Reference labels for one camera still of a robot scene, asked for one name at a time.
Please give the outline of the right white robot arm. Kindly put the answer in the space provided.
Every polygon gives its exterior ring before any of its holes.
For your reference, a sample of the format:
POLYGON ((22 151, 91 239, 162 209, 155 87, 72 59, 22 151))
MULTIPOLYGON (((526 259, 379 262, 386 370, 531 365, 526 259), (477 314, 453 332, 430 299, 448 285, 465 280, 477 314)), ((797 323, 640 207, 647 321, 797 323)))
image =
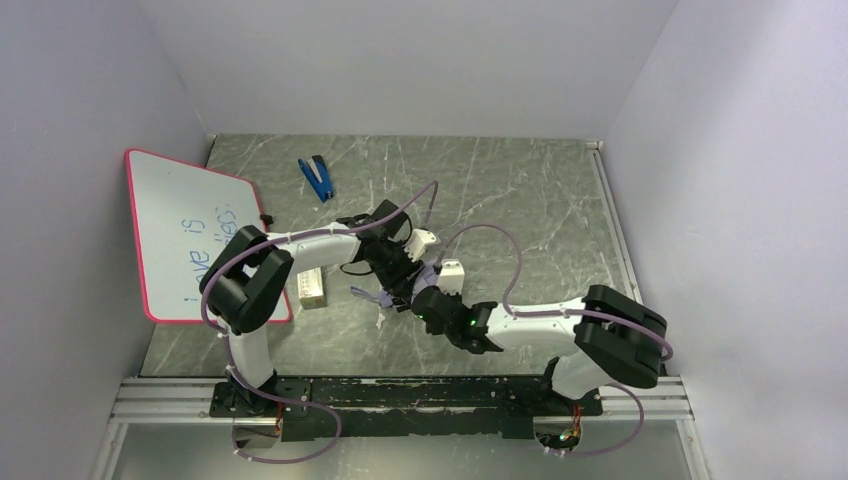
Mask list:
POLYGON ((467 306, 461 296, 428 286, 413 297, 411 310, 428 333, 472 354, 555 347, 544 377, 550 390, 571 400, 611 383, 651 389, 673 355, 666 320, 604 285, 565 302, 519 306, 467 306))

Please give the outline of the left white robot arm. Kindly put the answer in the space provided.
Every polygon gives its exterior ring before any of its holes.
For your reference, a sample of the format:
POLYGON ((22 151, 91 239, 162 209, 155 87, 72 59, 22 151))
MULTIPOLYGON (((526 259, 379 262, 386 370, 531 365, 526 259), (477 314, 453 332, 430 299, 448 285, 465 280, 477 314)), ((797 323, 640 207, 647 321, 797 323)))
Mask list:
POLYGON ((277 244, 253 225, 240 228, 199 282, 202 312, 219 319, 226 338, 234 395, 259 416, 277 406, 277 373, 268 351, 266 324, 289 279, 333 264, 366 262, 381 285, 383 308, 409 309, 423 263, 396 236, 412 232, 410 217, 389 200, 377 209, 342 217, 323 229, 298 232, 277 244))

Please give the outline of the lavender folding umbrella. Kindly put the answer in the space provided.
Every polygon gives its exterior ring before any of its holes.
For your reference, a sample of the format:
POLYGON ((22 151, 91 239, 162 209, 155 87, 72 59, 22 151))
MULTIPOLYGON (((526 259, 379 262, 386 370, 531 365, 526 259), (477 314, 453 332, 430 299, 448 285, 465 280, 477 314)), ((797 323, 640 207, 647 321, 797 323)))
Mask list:
POLYGON ((362 288, 351 286, 350 293, 357 298, 377 304, 382 309, 395 309, 404 312, 411 308, 418 293, 437 283, 440 268, 432 262, 418 262, 410 269, 382 268, 372 271, 376 276, 380 290, 371 293, 362 288))

